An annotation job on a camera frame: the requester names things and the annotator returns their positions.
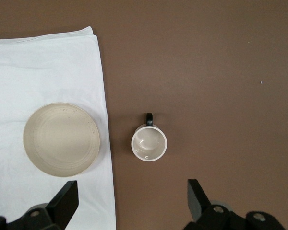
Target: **mug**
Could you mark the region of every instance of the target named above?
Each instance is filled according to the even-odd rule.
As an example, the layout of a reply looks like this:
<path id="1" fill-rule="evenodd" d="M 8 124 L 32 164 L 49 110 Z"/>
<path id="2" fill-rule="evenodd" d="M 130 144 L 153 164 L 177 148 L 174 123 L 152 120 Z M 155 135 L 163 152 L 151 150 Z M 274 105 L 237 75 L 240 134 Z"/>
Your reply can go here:
<path id="1" fill-rule="evenodd" d="M 131 140 L 135 156 L 143 161 L 156 161 L 167 150 L 167 138 L 158 126 L 153 125 L 153 115 L 146 114 L 146 124 L 139 126 Z"/>

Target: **white towel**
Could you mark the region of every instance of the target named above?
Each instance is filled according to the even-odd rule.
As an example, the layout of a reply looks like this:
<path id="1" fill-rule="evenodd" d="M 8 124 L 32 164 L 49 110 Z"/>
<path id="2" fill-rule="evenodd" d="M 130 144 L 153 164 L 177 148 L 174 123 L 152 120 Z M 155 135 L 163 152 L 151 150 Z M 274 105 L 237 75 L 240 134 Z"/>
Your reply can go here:
<path id="1" fill-rule="evenodd" d="M 83 173 L 55 177 L 36 168 L 23 147 L 29 116 L 54 102 L 91 115 L 100 151 Z M 8 222 L 48 203 L 69 180 L 78 181 L 79 207 L 67 230 L 114 230 L 115 201 L 103 75 L 92 28 L 0 40 L 0 216 Z"/>

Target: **brown table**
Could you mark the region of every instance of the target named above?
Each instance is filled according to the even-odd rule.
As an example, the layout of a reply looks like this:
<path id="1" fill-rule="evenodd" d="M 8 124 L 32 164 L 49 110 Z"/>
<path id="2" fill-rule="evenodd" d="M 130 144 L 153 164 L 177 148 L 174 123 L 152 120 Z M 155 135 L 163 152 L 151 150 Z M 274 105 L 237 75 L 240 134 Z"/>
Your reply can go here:
<path id="1" fill-rule="evenodd" d="M 0 39 L 91 26 L 108 107 L 118 230 L 181 230 L 187 179 L 288 229 L 287 1 L 0 1 Z M 166 154 L 137 159 L 152 112 Z"/>

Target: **screw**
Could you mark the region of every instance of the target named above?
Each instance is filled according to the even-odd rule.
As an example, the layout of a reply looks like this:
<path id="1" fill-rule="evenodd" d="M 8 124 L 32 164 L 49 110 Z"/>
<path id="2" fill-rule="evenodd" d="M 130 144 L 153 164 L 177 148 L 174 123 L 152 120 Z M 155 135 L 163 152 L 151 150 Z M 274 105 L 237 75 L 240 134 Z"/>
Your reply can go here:
<path id="1" fill-rule="evenodd" d="M 31 212 L 30 216 L 36 217 L 38 214 L 39 214 L 39 211 L 34 211 L 34 212 Z"/>
<path id="2" fill-rule="evenodd" d="M 260 214 L 260 213 L 255 213 L 254 214 L 254 218 L 259 220 L 259 221 L 262 221 L 262 222 L 265 221 L 264 216 L 262 214 Z"/>
<path id="3" fill-rule="evenodd" d="M 223 208 L 220 207 L 220 206 L 215 206 L 215 207 L 213 208 L 213 210 L 214 210 L 215 212 L 217 212 L 217 213 L 223 213 L 223 212 L 224 212 Z"/>

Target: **black mug handle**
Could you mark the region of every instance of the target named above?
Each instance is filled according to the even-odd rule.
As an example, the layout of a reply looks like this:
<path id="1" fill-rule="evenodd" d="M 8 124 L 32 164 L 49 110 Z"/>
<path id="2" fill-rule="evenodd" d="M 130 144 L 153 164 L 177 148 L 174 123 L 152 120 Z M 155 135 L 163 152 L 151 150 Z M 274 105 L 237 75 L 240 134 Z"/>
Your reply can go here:
<path id="1" fill-rule="evenodd" d="M 153 114 L 152 113 L 146 114 L 146 126 L 153 126 Z"/>

